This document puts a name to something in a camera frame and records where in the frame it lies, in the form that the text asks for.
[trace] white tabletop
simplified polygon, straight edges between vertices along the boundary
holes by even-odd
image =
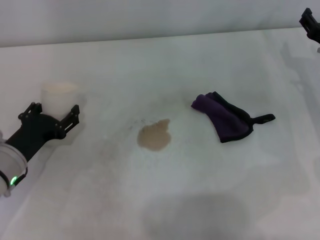
[[[320,237],[320,54],[302,28],[0,48],[0,128],[43,82],[79,85],[73,142],[29,162],[0,198],[3,240],[315,240]],[[190,105],[217,91],[252,117],[220,143]],[[137,144],[170,119],[171,143]]]

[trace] purple towel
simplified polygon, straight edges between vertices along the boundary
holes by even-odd
[[[251,118],[247,112],[228,103],[217,92],[199,95],[191,107],[210,118],[221,143],[243,139],[252,133],[254,124],[276,119],[273,114]]]

